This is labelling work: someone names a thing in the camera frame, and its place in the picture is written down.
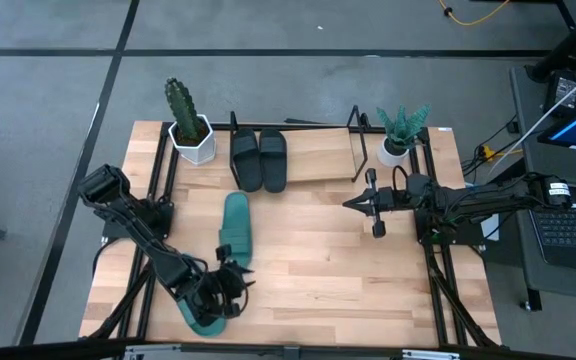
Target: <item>black slide sandal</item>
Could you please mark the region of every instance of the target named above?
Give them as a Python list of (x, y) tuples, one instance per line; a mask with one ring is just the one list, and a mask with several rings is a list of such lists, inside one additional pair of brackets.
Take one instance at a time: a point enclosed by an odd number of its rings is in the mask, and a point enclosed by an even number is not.
[(253, 192), (261, 189), (261, 165), (255, 132), (251, 129), (237, 131), (232, 139), (232, 153), (241, 190)]
[(259, 150), (264, 188), (271, 193), (284, 191), (288, 167), (286, 138), (277, 130), (262, 130), (259, 135)]

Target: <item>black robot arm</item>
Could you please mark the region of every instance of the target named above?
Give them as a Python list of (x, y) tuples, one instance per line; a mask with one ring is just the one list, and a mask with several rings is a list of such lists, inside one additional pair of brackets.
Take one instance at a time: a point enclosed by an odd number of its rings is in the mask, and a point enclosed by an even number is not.
[[(406, 189), (397, 190), (394, 183), (396, 171), (406, 177)], [(393, 187), (377, 188), (376, 171), (366, 171), (368, 188), (360, 196), (348, 200), (343, 206), (360, 211), (374, 219), (373, 235), (386, 234), (384, 222), (379, 216), (384, 211), (415, 210), (415, 222), (421, 229), (419, 242), (424, 246), (433, 244), (459, 244), (456, 234), (460, 223), (480, 222), (490, 215), (521, 209), (568, 209), (571, 198), (568, 185), (556, 176), (528, 173), (503, 183), (450, 189), (437, 184), (432, 178), (412, 174), (408, 176), (401, 167), (393, 169)], [(464, 324), (477, 346), (498, 347), (477, 325), (457, 293), (444, 277), (434, 252), (426, 252), (429, 275), (444, 294), (455, 315)]]
[(501, 183), (491, 183), (463, 189), (442, 187), (422, 174), (406, 175), (406, 189), (377, 188), (376, 171), (366, 171), (368, 188), (360, 196), (343, 206), (364, 213), (374, 219), (373, 235), (386, 234), (379, 213), (386, 211), (419, 210), (423, 213), (424, 233), (455, 235), (458, 224), (481, 222), (492, 214), (524, 209), (568, 209), (572, 205), (568, 185), (552, 175), (527, 173)]
[(164, 244), (164, 235), (153, 230), (164, 221), (160, 204), (132, 196), (130, 182), (116, 167), (104, 165), (95, 170), (79, 184), (78, 192), (83, 203), (95, 209), (95, 215), (127, 231), (150, 258), (149, 266), (159, 283), (175, 302), (185, 301), (200, 326), (241, 314), (243, 308), (233, 300), (244, 293), (247, 298), (251, 283), (246, 284), (243, 274), (250, 271), (226, 261), (231, 252), (229, 245), (217, 248), (220, 267), (208, 271), (204, 260)]

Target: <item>potted plant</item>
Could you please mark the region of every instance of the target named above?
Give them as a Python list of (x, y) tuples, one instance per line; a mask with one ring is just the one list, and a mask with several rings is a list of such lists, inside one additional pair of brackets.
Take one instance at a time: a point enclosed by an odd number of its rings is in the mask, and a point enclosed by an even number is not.
[(428, 113), (430, 106), (424, 105), (406, 118), (406, 109), (401, 105), (397, 119), (393, 122), (383, 109), (377, 108), (379, 119), (386, 130), (384, 141), (377, 150), (377, 158), (382, 164), (395, 167), (403, 163), (410, 149), (415, 146), (415, 136), (424, 126)]
[(168, 134), (177, 151), (194, 165), (202, 165), (214, 159), (217, 150), (215, 133), (206, 115), (197, 114), (192, 96), (184, 84), (169, 78), (166, 81), (166, 99), (175, 116)]

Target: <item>white pot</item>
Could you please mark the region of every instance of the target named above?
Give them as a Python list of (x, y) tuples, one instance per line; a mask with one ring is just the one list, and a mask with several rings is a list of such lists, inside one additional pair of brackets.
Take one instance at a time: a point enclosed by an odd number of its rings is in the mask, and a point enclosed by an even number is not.
[(204, 120), (206, 126), (208, 126), (208, 135), (204, 138), (204, 140), (197, 146), (181, 146), (177, 144), (175, 140), (175, 128), (177, 127), (177, 123), (173, 123), (171, 127), (168, 128), (168, 134), (172, 139), (173, 145), (181, 157), (193, 163), (193, 165), (202, 165), (205, 164), (212, 159), (215, 158), (215, 153), (217, 152), (217, 142), (215, 141), (215, 133), (212, 131), (212, 127), (208, 122), (208, 118), (206, 115), (197, 114), (198, 117)]
[(410, 150), (406, 149), (406, 152), (401, 155), (393, 155), (386, 150), (386, 139), (381, 142), (379, 149), (377, 150), (377, 158), (379, 162), (388, 167), (395, 167), (397, 165), (402, 165), (408, 156)]

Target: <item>green slipper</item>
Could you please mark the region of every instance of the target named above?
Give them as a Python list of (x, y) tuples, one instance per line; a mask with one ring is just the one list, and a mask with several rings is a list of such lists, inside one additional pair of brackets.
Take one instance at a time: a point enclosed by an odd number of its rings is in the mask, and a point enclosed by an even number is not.
[(195, 317), (192, 316), (192, 312), (188, 308), (186, 300), (180, 300), (177, 303), (177, 306), (179, 307), (179, 310), (181, 310), (181, 315), (183, 315), (184, 320), (186, 320), (186, 324), (188, 324), (192, 331), (194, 331), (197, 335), (205, 337), (217, 336), (221, 334), (226, 328), (226, 319), (224, 318), (219, 318), (208, 326), (199, 325), (195, 320)]
[(247, 268), (252, 260), (252, 230), (248, 198), (234, 192), (226, 196), (224, 221), (219, 230), (219, 245), (230, 244), (232, 255), (241, 267)]

